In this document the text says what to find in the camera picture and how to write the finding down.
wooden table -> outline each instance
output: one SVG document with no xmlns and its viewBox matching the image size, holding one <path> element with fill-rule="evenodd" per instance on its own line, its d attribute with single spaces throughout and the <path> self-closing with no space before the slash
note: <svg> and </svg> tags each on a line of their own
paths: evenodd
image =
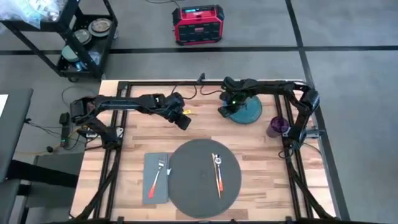
<svg viewBox="0 0 398 224">
<path fill-rule="evenodd" d="M 118 81 L 103 81 L 100 95 L 114 96 Z M 134 86 L 131 96 L 163 93 L 169 95 L 173 86 Z M 203 92 L 220 89 L 205 86 Z M 192 86 L 178 86 L 177 92 L 190 97 Z M 142 204 L 142 170 L 144 154 L 148 152 L 174 152 L 183 143 L 198 138 L 209 138 L 229 147 L 242 170 L 242 187 L 235 203 L 226 212 L 208 220 L 276 221 L 286 216 L 294 217 L 285 161 L 278 157 L 282 150 L 281 138 L 270 138 L 266 129 L 271 119 L 277 116 L 274 97 L 258 95 L 263 111 L 258 121 L 249 125 L 236 124 L 224 119 L 217 112 L 219 94 L 203 96 L 200 93 L 192 100 L 185 100 L 185 110 L 191 110 L 192 122 L 186 131 L 170 124 L 160 116 L 129 111 L 118 181 L 114 196 L 112 220 L 124 216 L 126 221 L 173 221 L 192 220 L 177 210 L 172 202 L 158 205 Z M 292 107 L 294 118 L 298 111 Z M 111 111 L 98 115 L 104 124 L 110 124 Z M 317 140 L 306 143 L 319 148 Z M 97 146 L 100 140 L 88 147 Z M 325 208 L 335 215 L 320 153 L 308 146 L 301 148 L 308 188 Z M 76 188 L 71 214 L 78 215 L 94 196 L 98 188 L 104 149 L 87 151 L 84 156 Z M 299 191 L 302 215 L 305 216 L 302 195 Z M 106 203 L 103 201 L 101 216 Z"/>
</svg>

red power station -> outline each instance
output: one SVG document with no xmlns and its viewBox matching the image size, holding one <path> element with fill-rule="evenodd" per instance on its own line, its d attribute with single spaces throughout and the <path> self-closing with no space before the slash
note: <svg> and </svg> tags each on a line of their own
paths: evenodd
<svg viewBox="0 0 398 224">
<path fill-rule="evenodd" d="M 218 42 L 223 36 L 224 11 L 219 5 L 175 9 L 173 24 L 179 45 Z"/>
</svg>

metal cart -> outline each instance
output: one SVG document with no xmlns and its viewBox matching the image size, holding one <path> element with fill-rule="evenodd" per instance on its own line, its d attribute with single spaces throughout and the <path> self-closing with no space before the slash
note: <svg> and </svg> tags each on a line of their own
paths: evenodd
<svg viewBox="0 0 398 224">
<path fill-rule="evenodd" d="M 57 21 L 41 21 L 40 29 L 37 29 L 24 21 L 0 21 L 12 33 L 15 34 L 26 46 L 28 46 L 35 54 L 37 54 L 55 73 L 61 77 L 67 77 L 71 82 L 77 82 L 79 78 L 92 78 L 96 80 L 106 79 L 104 68 L 106 59 L 108 58 L 109 49 L 111 48 L 114 37 L 117 36 L 116 28 L 118 20 L 114 15 L 111 5 L 108 0 L 103 0 L 109 15 L 84 15 L 79 8 L 79 0 L 67 0 L 65 7 L 60 12 Z M 69 27 L 73 16 L 76 16 L 76 21 L 71 29 Z M 87 29 L 89 24 L 95 19 L 107 18 L 112 21 L 109 29 L 109 34 L 106 37 L 94 37 L 89 45 L 84 45 L 79 42 L 73 34 L 76 30 Z M 87 68 L 86 70 L 79 70 L 74 63 L 68 62 L 64 57 L 60 56 L 57 64 L 52 63 L 43 52 L 41 52 L 21 31 L 27 32 L 56 32 L 64 40 L 66 45 L 76 53 L 80 61 Z M 88 54 L 88 51 L 94 50 L 101 55 L 99 64 Z"/>
</svg>

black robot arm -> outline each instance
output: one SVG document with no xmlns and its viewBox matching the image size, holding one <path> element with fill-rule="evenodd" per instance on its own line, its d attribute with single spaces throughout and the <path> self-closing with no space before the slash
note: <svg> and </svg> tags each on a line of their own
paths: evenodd
<svg viewBox="0 0 398 224">
<path fill-rule="evenodd" d="M 220 99 L 226 102 L 226 106 L 218 108 L 218 111 L 225 118 L 236 113 L 244 106 L 244 102 L 248 97 L 253 97 L 257 94 L 286 96 L 291 104 L 298 109 L 298 116 L 295 124 L 288 132 L 288 139 L 292 147 L 300 147 L 304 142 L 306 136 L 305 127 L 308 123 L 308 119 L 319 106 L 319 94 L 316 90 L 308 85 L 297 84 L 290 81 L 268 81 L 259 83 L 257 80 L 250 78 L 235 81 L 230 77 L 226 77 L 221 88 L 225 90 L 225 92 L 220 95 Z M 295 97 L 294 90 L 303 92 L 299 100 Z"/>
<path fill-rule="evenodd" d="M 105 110 L 137 110 L 144 114 L 157 114 L 182 130 L 186 130 L 191 119 L 183 114 L 184 100 L 179 93 L 168 97 L 163 94 L 142 95 L 140 97 L 96 96 L 84 97 L 70 104 L 72 122 L 85 125 L 101 136 L 103 147 L 119 146 L 119 138 L 114 128 L 106 127 L 98 114 Z"/>
</svg>

purple cup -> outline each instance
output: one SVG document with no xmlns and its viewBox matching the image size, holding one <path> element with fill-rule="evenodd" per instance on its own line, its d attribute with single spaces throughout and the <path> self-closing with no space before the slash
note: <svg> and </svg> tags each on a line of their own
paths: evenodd
<svg viewBox="0 0 398 224">
<path fill-rule="evenodd" d="M 275 117 L 271 120 L 267 128 L 267 135 L 271 138 L 276 138 L 280 134 L 285 133 L 289 129 L 289 123 L 286 119 Z"/>
</svg>

